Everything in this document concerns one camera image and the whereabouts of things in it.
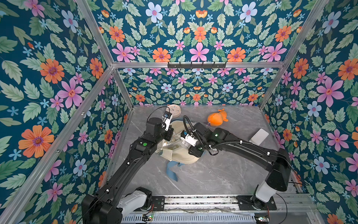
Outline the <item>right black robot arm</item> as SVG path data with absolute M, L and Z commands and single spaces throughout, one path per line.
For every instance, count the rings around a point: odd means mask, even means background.
M 211 156 L 226 151 L 250 160 L 268 171 L 266 179 L 255 189 L 252 203 L 268 203 L 278 191 L 287 190 L 292 165 L 285 149 L 264 148 L 222 128 L 212 131 L 202 123 L 192 124 L 186 115 L 183 116 L 183 125 L 185 130 L 181 133 L 181 138 L 190 145 L 190 155 L 200 158 L 205 150 Z

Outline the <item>cream canvas tote bag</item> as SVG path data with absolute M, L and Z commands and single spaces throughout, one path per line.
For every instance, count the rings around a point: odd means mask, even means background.
M 171 123 L 174 129 L 173 135 L 170 141 L 163 140 L 157 145 L 156 154 L 168 160 L 166 172 L 167 176 L 178 181 L 176 173 L 171 171 L 174 166 L 182 166 L 187 164 L 193 164 L 199 160 L 198 157 L 189 154 L 190 144 L 185 143 L 181 138 L 181 132 L 185 131 L 182 121 L 175 120 Z

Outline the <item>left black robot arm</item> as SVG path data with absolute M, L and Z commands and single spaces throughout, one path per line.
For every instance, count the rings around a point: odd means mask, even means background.
M 140 168 L 150 159 L 162 141 L 173 134 L 169 118 L 150 118 L 146 130 L 132 144 L 128 156 L 115 174 L 93 195 L 82 201 L 82 221 L 85 224 L 120 224 L 136 209 L 151 205 L 151 191 L 138 188 L 123 197 L 124 190 Z

